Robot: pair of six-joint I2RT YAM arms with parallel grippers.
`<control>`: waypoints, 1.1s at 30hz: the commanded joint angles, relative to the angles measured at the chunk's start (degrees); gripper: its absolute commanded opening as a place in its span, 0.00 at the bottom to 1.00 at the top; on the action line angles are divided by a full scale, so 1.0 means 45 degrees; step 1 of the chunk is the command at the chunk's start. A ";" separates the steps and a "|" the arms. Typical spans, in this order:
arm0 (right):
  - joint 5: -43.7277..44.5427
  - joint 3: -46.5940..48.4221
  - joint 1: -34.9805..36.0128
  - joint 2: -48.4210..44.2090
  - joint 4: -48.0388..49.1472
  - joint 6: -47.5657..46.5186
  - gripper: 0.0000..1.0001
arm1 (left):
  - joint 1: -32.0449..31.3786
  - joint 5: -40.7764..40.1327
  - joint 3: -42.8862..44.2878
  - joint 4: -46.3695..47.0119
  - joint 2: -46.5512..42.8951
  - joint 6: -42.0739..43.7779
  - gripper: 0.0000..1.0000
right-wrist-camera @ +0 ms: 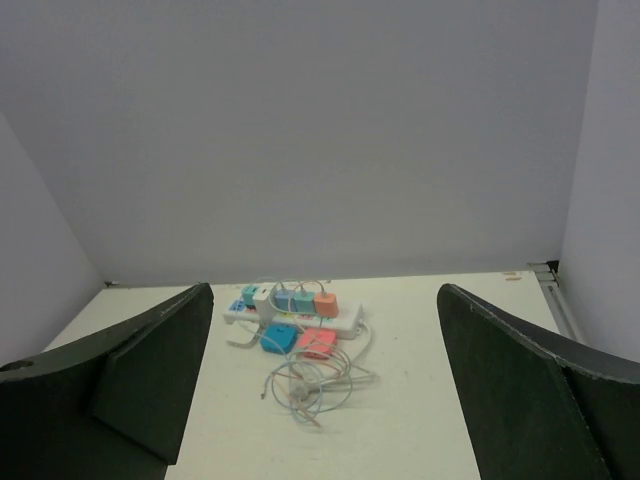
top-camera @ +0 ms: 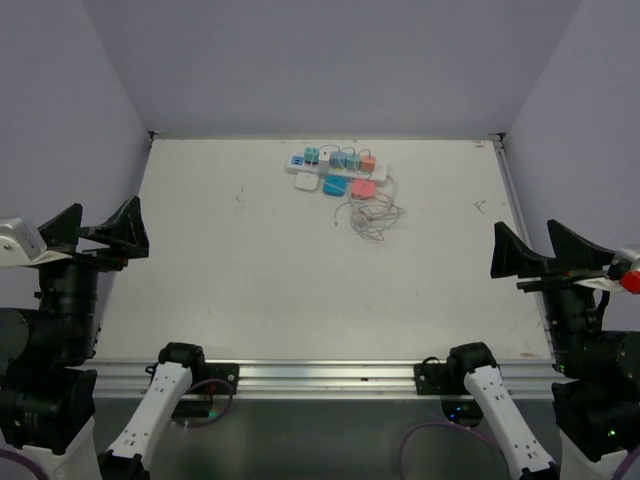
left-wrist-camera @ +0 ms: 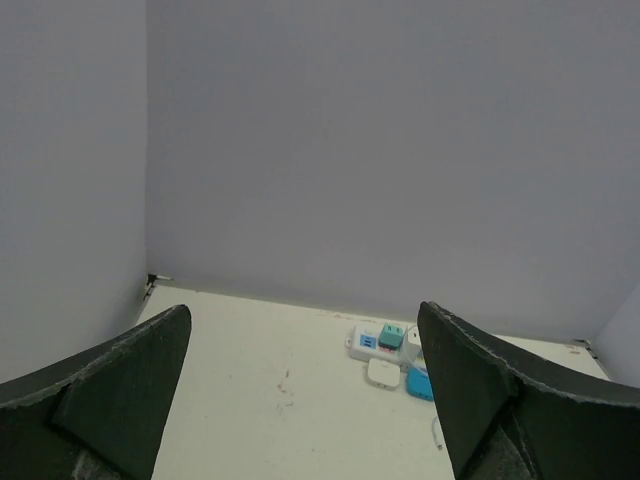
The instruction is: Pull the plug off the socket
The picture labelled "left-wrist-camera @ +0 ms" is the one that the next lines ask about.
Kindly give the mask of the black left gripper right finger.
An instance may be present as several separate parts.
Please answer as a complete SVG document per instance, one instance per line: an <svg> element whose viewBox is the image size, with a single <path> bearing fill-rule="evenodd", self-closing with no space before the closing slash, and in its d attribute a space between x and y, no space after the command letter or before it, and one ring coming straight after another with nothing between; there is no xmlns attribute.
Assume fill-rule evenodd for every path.
<svg viewBox="0 0 640 480"><path fill-rule="evenodd" d="M434 302L417 326L457 479L636 479L639 391L508 343Z"/></svg>

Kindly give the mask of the white adapter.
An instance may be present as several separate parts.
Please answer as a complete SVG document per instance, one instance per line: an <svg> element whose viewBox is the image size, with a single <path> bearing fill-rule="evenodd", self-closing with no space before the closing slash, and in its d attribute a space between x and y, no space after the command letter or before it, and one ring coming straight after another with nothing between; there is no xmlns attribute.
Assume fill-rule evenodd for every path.
<svg viewBox="0 0 640 480"><path fill-rule="evenodd" d="M371 358L366 368L366 381L377 388L396 390L400 384L401 369L385 360Z"/></svg>

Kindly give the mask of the white power strip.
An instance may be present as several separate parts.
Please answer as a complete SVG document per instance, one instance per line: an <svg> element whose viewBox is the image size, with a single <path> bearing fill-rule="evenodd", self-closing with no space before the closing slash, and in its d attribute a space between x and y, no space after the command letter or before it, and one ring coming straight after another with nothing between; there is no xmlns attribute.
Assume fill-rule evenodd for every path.
<svg viewBox="0 0 640 480"><path fill-rule="evenodd" d="M408 328L416 326L401 326L393 323L385 324L402 327L405 331L405 336ZM405 354L403 343L398 350L389 350L387 348L382 348L379 345L378 337L385 324L357 324L345 340L345 346L348 350L349 356L352 359L363 362L368 362L371 358L385 360L389 363L398 365L403 372L408 372L411 368L426 370L422 351L419 357L410 360Z"/></svg>

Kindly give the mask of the blue adapter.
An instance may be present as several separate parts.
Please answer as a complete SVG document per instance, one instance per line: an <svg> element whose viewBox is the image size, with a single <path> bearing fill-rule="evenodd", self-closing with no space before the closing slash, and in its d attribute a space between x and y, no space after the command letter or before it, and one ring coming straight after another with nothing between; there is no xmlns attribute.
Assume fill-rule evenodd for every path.
<svg viewBox="0 0 640 480"><path fill-rule="evenodd" d="M433 401L434 395L428 373L419 368L411 368L406 376L407 393L415 398Z"/></svg>

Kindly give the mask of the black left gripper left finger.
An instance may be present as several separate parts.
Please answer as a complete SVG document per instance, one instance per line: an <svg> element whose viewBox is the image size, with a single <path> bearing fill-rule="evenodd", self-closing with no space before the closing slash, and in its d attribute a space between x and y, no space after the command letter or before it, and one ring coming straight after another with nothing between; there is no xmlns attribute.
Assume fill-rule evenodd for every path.
<svg viewBox="0 0 640 480"><path fill-rule="evenodd" d="M192 330L175 305L1 386L4 479L149 479Z"/></svg>

